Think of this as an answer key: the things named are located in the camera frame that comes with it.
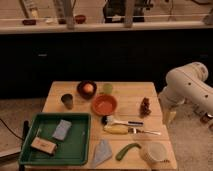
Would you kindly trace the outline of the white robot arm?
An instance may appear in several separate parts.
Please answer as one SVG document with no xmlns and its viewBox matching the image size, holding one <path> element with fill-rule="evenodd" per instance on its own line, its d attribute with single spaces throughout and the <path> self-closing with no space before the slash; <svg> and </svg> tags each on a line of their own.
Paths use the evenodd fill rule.
<svg viewBox="0 0 213 171">
<path fill-rule="evenodd" d="M 174 108 L 190 100 L 205 113 L 213 114 L 213 87 L 205 83 L 208 69 L 201 62 L 174 68 L 166 74 L 166 86 L 158 94 L 163 119 L 168 125 L 174 118 Z"/>
</svg>

